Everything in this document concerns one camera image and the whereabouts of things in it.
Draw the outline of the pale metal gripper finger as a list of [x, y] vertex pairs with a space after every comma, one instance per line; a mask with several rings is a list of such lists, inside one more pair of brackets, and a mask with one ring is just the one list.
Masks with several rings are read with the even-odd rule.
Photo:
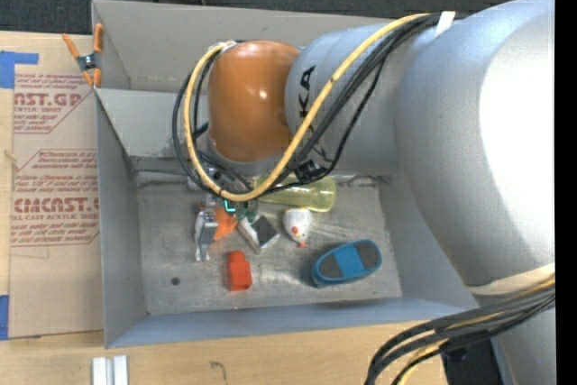
[[217, 227], [218, 223], [215, 220], [215, 214], [205, 211], [202, 228], [202, 261], [210, 259], [209, 248], [215, 240]]
[[195, 260], [202, 261], [202, 243], [201, 235], [204, 226], [204, 213], [199, 212], [195, 219], [194, 224], [194, 240], [195, 240]]

